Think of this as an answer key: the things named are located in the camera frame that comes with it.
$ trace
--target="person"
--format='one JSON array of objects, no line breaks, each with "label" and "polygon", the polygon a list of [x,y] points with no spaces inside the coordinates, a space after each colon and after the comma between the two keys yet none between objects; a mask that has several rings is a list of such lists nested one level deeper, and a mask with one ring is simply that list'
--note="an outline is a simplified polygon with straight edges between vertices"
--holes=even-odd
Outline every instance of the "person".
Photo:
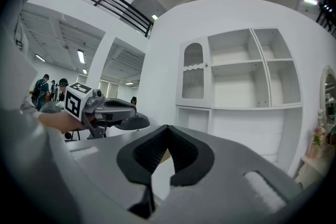
[{"label": "person", "polygon": [[[22,81],[23,85],[29,85],[28,78],[36,73],[31,63],[27,60],[28,39],[24,33],[23,25],[20,19],[20,10],[28,0],[8,0],[0,17],[0,37],[2,41],[0,62],[7,68],[13,68],[17,71],[18,80]],[[83,129],[81,122],[76,120],[66,112],[55,114],[44,114],[37,111],[32,98],[25,94],[25,87],[18,88],[17,80],[11,80],[9,74],[1,73],[0,79],[9,81],[7,87],[2,87],[3,94],[12,94],[15,98],[7,98],[0,100],[2,109],[17,109],[24,114],[30,114],[38,119],[45,127],[53,127],[61,133],[66,133],[75,129]]]},{"label": "person", "polygon": [[49,75],[45,74],[42,79],[39,79],[35,83],[32,99],[36,99],[36,109],[39,111],[41,107],[46,103],[46,99],[49,99]]},{"label": "person", "polygon": [[137,106],[137,98],[135,96],[132,97],[131,104]]},{"label": "person", "polygon": [[55,96],[55,92],[56,92],[56,85],[55,85],[55,81],[52,80],[52,85],[50,88],[50,100],[51,101],[56,101],[56,96]]},{"label": "person", "polygon": [[60,93],[59,93],[58,101],[64,101],[65,89],[66,89],[67,85],[69,85],[67,79],[60,79],[59,80],[59,91],[60,91]]}]

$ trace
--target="cabinet door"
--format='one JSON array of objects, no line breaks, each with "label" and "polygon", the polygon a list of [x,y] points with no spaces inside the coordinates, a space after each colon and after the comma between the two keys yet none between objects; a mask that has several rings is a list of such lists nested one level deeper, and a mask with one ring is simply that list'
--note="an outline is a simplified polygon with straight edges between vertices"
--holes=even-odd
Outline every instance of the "cabinet door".
[{"label": "cabinet door", "polygon": [[211,107],[212,74],[207,37],[181,44],[177,79],[177,105]]}]

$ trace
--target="gray sleeve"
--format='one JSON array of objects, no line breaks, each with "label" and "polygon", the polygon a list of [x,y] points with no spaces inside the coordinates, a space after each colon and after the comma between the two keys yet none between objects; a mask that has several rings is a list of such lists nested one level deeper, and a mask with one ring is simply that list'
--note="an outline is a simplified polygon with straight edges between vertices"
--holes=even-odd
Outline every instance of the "gray sleeve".
[{"label": "gray sleeve", "polygon": [[36,119],[42,114],[41,112],[38,112],[36,110],[35,106],[32,103],[32,97],[31,96],[27,96],[27,97],[24,98],[20,109],[21,109],[23,114],[31,115]]}]

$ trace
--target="backpack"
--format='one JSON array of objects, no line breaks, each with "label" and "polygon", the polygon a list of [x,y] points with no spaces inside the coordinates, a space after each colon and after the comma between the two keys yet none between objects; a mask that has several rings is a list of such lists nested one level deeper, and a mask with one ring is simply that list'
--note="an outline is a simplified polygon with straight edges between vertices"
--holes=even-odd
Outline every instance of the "backpack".
[{"label": "backpack", "polygon": [[43,93],[41,93],[41,89],[42,89],[42,86],[44,84],[46,84],[47,82],[44,80],[44,81],[40,81],[38,80],[36,83],[35,83],[35,86],[34,86],[34,91],[32,93],[32,96],[34,96],[35,98],[39,99]]}]

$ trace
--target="black metal railing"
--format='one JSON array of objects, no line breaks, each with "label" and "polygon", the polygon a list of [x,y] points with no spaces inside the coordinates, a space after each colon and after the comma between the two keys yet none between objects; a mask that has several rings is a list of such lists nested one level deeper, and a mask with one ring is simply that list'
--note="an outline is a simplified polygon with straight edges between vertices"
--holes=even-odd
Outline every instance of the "black metal railing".
[{"label": "black metal railing", "polygon": [[125,0],[90,1],[94,2],[94,6],[119,16],[126,24],[136,29],[145,37],[149,37],[153,22]]},{"label": "black metal railing", "polygon": [[336,31],[336,10],[333,10],[333,7],[328,4],[327,0],[324,0],[323,3],[319,2],[319,7],[320,14],[316,22],[334,36]]}]

